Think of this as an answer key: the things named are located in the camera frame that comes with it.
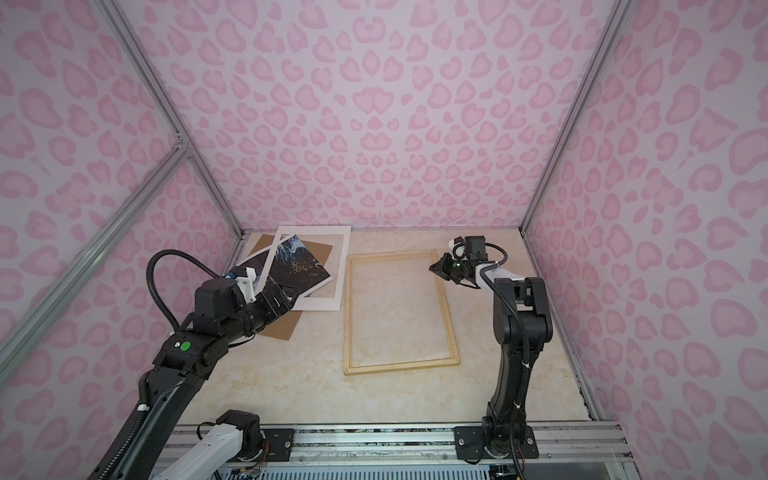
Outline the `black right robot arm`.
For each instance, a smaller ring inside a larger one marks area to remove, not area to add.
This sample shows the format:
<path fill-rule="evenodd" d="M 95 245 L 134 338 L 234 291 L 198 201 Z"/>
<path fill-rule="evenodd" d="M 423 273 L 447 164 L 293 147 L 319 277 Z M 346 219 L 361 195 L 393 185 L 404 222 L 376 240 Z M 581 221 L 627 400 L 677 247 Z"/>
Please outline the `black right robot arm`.
<path fill-rule="evenodd" d="M 450 253 L 429 271 L 457 285 L 485 288 L 494 300 L 492 326 L 500 347 L 497 383 L 480 425 L 454 429 L 456 456 L 474 465 L 485 459 L 509 461 L 511 466 L 497 473 L 521 477 L 523 463 L 539 457 L 526 402 L 534 364 L 554 332 L 545 283 L 514 274 L 499 262 Z"/>

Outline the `light wooden picture frame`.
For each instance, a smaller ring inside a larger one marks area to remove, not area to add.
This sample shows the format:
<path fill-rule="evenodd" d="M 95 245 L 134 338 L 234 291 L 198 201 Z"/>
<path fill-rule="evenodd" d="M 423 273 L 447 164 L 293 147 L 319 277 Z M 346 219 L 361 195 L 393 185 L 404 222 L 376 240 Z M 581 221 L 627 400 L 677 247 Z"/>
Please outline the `light wooden picture frame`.
<path fill-rule="evenodd" d="M 434 250 L 348 258 L 343 370 L 369 375 L 461 363 Z"/>

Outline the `white mat board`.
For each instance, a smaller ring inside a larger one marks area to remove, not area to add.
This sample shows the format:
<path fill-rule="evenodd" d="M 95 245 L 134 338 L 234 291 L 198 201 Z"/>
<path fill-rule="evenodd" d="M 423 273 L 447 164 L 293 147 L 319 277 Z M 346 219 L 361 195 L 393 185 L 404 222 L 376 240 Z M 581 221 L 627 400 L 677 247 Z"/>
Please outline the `white mat board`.
<path fill-rule="evenodd" d="M 293 238 L 301 240 L 307 246 L 308 241 L 317 236 L 331 237 L 334 241 L 330 262 L 324 265 L 329 277 L 301 293 L 294 304 L 293 309 L 295 311 L 338 311 L 341 308 L 351 227 L 280 226 L 270 247 L 263 249 L 263 252 L 267 253 L 263 262 L 263 272 L 269 274 L 273 279 L 277 279 L 272 272 L 272 266 L 281 246 L 288 243 L 285 250 L 290 253 L 294 250 Z"/>

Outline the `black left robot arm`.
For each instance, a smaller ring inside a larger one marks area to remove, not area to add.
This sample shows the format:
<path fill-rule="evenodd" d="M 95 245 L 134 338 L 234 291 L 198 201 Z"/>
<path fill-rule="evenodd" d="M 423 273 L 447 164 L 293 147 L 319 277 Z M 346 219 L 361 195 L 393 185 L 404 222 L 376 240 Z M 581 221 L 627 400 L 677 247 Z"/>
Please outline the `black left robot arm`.
<path fill-rule="evenodd" d="M 162 344 L 138 381 L 139 399 L 91 479 L 148 479 L 178 420 L 216 364 L 242 337 L 287 314 L 294 287 L 269 280 L 248 300 L 233 278 L 204 282 L 195 292 L 186 326 Z"/>

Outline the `dark landscape photo print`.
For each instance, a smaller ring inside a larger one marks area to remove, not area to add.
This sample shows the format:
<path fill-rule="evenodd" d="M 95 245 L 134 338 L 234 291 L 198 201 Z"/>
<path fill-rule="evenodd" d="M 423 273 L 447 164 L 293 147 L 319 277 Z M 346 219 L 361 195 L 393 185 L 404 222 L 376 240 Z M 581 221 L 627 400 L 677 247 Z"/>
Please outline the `dark landscape photo print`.
<path fill-rule="evenodd" d="M 237 282 L 246 300 L 282 291 L 289 300 L 307 296 L 332 280 L 308 246 L 293 235 L 251 254 L 226 278 Z"/>

